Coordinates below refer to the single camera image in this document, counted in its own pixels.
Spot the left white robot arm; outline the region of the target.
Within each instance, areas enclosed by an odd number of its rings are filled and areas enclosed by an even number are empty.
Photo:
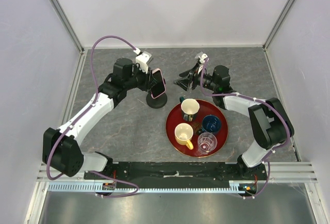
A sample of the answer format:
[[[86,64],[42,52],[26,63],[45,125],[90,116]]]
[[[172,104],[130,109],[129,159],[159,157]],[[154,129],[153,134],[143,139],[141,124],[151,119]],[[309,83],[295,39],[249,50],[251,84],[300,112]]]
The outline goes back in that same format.
[[[93,127],[127,96],[129,90],[138,88],[154,99],[153,90],[157,83],[163,83],[159,68],[152,70],[140,60],[133,62],[119,58],[113,72],[96,87],[92,99],[72,119],[44,132],[42,160],[46,163],[47,177],[57,179],[50,172],[54,168],[60,175],[68,177],[81,171],[95,171],[101,179],[110,178],[113,174],[113,166],[109,164],[111,159],[99,152],[83,153],[80,145]]]

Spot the pink smartphone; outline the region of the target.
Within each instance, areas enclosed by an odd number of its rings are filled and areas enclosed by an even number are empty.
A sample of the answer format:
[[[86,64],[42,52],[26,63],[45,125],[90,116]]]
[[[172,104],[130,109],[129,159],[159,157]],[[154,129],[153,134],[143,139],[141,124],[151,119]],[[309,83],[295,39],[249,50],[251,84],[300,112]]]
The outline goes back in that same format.
[[[152,99],[156,99],[165,93],[166,91],[165,85],[166,84],[164,82],[162,71],[159,68],[153,70],[151,75],[151,88],[150,88]]]

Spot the black phone stand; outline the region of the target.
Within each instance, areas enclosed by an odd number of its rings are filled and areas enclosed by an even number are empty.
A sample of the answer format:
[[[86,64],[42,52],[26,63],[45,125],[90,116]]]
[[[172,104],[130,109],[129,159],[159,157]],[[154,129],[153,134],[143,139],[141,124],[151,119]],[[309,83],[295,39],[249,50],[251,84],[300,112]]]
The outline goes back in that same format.
[[[165,93],[155,99],[152,98],[150,93],[148,93],[146,96],[147,105],[153,109],[159,109],[164,107],[167,101],[168,101],[168,97]]]

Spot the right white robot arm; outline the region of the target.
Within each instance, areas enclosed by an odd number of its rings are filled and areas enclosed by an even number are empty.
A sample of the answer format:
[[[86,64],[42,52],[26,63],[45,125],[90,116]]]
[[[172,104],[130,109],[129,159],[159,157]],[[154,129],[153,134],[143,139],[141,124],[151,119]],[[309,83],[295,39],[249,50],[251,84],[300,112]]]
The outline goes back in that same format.
[[[283,147],[294,134],[294,128],[281,102],[277,98],[260,100],[235,92],[230,86],[229,69],[216,66],[212,74],[206,73],[205,64],[197,63],[192,69],[179,75],[173,83],[183,90],[213,91],[213,106],[234,111],[249,117],[254,142],[236,163],[236,173],[241,179],[249,179],[276,148]]]

